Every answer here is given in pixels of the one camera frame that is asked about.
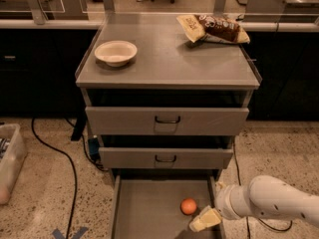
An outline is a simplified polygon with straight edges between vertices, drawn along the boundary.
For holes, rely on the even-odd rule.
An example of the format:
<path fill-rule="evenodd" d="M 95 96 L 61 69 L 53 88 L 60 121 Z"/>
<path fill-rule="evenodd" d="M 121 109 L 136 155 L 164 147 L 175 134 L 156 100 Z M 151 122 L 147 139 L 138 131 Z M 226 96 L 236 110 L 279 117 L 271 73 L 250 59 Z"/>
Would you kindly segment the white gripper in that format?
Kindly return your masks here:
<path fill-rule="evenodd" d="M 215 183 L 215 186 L 219 190 L 215 196 L 217 210 L 211 206 L 204 207 L 189 223 L 191 231 L 199 232 L 218 225 L 221 223 L 222 217 L 236 220 L 250 214 L 250 200 L 246 186 L 226 186 L 225 183 L 219 181 Z"/>

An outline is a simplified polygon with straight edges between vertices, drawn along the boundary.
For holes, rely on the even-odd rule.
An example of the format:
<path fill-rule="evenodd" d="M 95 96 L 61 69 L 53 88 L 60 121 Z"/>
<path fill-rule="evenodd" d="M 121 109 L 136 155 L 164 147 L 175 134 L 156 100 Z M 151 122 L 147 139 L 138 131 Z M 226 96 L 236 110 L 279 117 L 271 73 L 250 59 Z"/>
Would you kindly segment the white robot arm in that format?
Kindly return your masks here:
<path fill-rule="evenodd" d="M 319 227 L 319 196 L 298 190 L 270 175 L 258 175 L 246 185 L 222 185 L 214 200 L 189 223 L 193 232 L 216 226 L 223 219 L 244 217 L 301 219 Z"/>

